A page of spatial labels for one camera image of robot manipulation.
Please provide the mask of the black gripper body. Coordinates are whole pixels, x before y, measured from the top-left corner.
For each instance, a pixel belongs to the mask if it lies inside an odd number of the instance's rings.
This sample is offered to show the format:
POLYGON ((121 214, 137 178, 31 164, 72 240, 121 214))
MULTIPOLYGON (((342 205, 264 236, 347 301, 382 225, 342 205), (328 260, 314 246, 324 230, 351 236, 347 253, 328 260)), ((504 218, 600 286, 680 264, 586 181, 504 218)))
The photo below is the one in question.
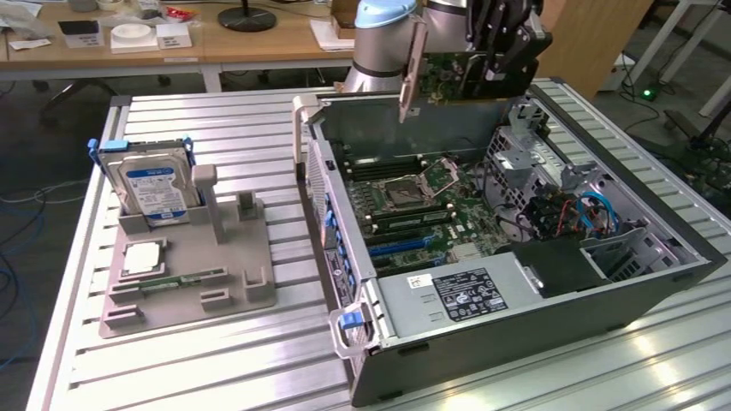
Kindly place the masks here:
POLYGON ((520 26, 532 13, 543 13, 543 0, 496 0, 500 27, 520 26))

